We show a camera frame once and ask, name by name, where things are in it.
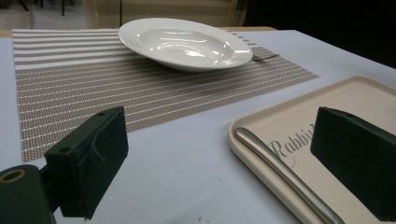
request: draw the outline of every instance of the plate rim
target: plate rim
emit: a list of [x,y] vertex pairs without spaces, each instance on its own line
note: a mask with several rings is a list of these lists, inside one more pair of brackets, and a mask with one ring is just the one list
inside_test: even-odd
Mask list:
[[[244,60],[241,60],[239,63],[192,64],[192,63],[183,63],[183,62],[166,60],[162,57],[157,57],[156,55],[151,54],[149,51],[144,50],[144,48],[141,48],[141,45],[138,43],[138,40],[136,38],[139,34],[143,34],[151,29],[164,27],[165,25],[168,25],[170,28],[186,29],[204,35],[210,35],[221,42],[229,42],[232,49],[238,47],[237,50],[248,50],[248,55],[247,57],[241,57],[241,59]],[[176,66],[176,67],[202,69],[202,70],[226,69],[226,68],[233,68],[245,64],[249,62],[253,56],[251,47],[239,37],[232,35],[227,31],[216,28],[214,26],[210,26],[196,21],[186,21],[186,20],[172,19],[172,18],[145,18],[145,19],[129,21],[120,27],[118,31],[118,37],[123,45],[133,50],[134,52],[144,57],[150,58],[151,60],[154,60],[158,63],[169,64],[172,67]]]

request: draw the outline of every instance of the mounting hole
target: mounting hole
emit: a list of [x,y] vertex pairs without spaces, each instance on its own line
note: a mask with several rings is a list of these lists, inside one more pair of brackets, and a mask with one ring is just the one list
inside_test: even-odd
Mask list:
[[0,183],[2,184],[11,183],[21,179],[24,175],[26,175],[26,171],[22,169],[8,171],[0,176]]
[[59,152],[61,153],[67,153],[68,151],[70,151],[70,147],[62,147],[61,149],[59,149]]

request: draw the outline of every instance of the fork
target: fork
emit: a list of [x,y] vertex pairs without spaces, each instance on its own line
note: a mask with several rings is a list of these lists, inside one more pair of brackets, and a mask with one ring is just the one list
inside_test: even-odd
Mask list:
[[275,58],[275,57],[277,57],[277,56],[279,56],[279,55],[280,55],[280,54],[273,54],[273,55],[271,55],[271,56],[264,57],[264,58],[259,57],[259,56],[256,56],[256,55],[253,55],[253,58],[252,58],[251,60],[253,60],[254,62],[260,62],[260,61],[264,61],[264,60],[266,60],[266,59]]

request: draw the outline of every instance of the dark background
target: dark background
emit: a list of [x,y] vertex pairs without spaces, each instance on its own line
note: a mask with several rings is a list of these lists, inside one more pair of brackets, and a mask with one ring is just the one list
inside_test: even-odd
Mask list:
[[396,68],[396,0],[249,0],[244,26],[297,30]]

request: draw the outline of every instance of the table edge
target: table edge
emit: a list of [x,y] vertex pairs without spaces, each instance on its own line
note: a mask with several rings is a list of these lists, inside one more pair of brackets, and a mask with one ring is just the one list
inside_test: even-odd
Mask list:
[[[249,26],[249,27],[219,27],[221,30],[232,32],[255,32],[255,31],[276,31],[270,26]],[[12,30],[0,30],[0,38],[12,37]]]

